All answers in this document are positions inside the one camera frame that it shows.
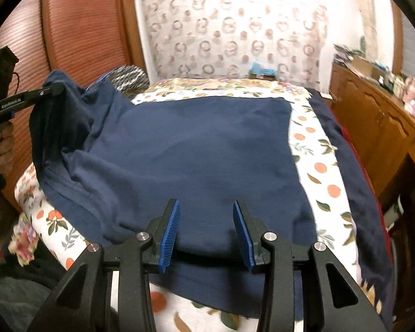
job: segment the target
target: curtain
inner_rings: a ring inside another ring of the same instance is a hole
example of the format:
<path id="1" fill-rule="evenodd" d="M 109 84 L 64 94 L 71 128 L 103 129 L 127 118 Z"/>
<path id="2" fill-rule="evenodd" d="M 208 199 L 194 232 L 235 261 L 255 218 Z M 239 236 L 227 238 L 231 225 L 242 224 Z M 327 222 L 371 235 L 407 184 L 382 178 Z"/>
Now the curtain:
<path id="1" fill-rule="evenodd" d="M 161 79 L 245 78 L 253 62 L 319 89 L 323 0 L 142 0 Z"/>
<path id="2" fill-rule="evenodd" d="M 401 13 L 403 23 L 403 67 L 402 72 L 415 77 L 415 28 L 408 18 Z"/>

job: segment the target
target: gray patterned pillow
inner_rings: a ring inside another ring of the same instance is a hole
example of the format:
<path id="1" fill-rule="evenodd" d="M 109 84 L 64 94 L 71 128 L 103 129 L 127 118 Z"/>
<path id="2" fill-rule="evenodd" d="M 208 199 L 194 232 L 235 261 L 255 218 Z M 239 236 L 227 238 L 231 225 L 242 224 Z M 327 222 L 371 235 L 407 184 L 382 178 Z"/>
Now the gray patterned pillow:
<path id="1" fill-rule="evenodd" d="M 111 71 L 107 78 L 127 98 L 133 98 L 149 87 L 148 75 L 137 66 L 121 66 Z"/>

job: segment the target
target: cardboard box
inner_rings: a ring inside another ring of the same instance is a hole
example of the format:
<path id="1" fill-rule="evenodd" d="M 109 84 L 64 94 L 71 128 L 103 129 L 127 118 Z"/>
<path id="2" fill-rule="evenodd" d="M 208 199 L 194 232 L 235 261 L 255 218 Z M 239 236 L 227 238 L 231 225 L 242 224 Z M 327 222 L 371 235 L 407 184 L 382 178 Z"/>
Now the cardboard box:
<path id="1" fill-rule="evenodd" d="M 383 70 L 376 67 L 370 61 L 359 56 L 355 56 L 354 60 L 346 65 L 355 75 L 370 81 L 378 81 L 380 76 L 385 76 L 385 72 Z"/>
<path id="2" fill-rule="evenodd" d="M 273 75 L 255 74 L 250 72 L 249 79 L 263 79 L 265 81 L 275 81 L 277 78 Z"/>

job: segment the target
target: red fabric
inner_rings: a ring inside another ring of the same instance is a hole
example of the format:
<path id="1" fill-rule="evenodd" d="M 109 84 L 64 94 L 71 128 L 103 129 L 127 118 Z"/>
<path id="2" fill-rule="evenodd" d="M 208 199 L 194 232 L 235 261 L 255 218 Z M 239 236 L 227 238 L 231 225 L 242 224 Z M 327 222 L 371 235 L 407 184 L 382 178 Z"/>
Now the red fabric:
<path id="1" fill-rule="evenodd" d="M 344 137 L 344 139 L 347 141 L 347 143 L 351 147 L 352 151 L 354 152 L 355 157 L 357 158 L 358 164 L 360 165 L 361 170 L 363 171 L 364 178 L 366 178 L 366 181 L 367 181 L 367 184 L 370 187 L 370 190 L 372 191 L 373 195 L 375 196 L 375 191 L 373 190 L 374 188 L 372 186 L 372 182 L 371 182 L 371 180 L 369 178 L 369 175 L 367 174 L 366 169 L 361 164 L 360 155 L 358 155 L 357 150 L 355 149 L 354 145 L 352 144 L 351 135 L 349 134 L 348 130 L 345 127 L 341 126 L 341 130 L 343 131 L 343 137 Z M 375 197 L 375 201 L 377 202 L 378 215 L 380 217 L 380 221 L 381 221 L 382 226 L 383 226 L 384 236 L 386 238 L 386 245 L 387 245 L 387 248 L 386 249 L 387 249 L 387 253 L 389 255 L 390 260 L 392 261 L 393 260 L 393 257 L 392 257 L 392 247 L 391 247 L 391 243 L 390 243 L 389 232 L 387 231 L 386 225 L 384 224 L 384 217 L 383 217 L 383 212 L 382 212 L 382 209 L 381 209 L 380 202 L 378 201 L 378 199 L 376 197 Z"/>

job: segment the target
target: metal screw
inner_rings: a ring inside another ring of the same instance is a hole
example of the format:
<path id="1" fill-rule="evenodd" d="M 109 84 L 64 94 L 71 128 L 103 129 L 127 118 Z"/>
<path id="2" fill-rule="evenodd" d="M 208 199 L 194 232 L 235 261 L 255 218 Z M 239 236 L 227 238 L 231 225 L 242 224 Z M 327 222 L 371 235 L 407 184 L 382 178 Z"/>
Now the metal screw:
<path id="1" fill-rule="evenodd" d="M 326 245 L 323 242 L 315 242 L 314 243 L 314 248 L 317 251 L 323 252 L 324 250 L 326 250 Z"/>
<path id="2" fill-rule="evenodd" d="M 264 234 L 264 238 L 268 241 L 275 241 L 277 239 L 277 235 L 273 232 L 266 232 Z"/>
<path id="3" fill-rule="evenodd" d="M 149 233 L 147 233 L 147 232 L 140 232 L 137 235 L 137 240 L 139 240 L 139 241 L 146 241 L 148 238 L 149 238 Z"/>
<path id="4" fill-rule="evenodd" d="M 99 248 L 100 248 L 100 245 L 96 242 L 92 242 L 89 245 L 87 245 L 87 250 L 89 252 L 97 252 Z"/>

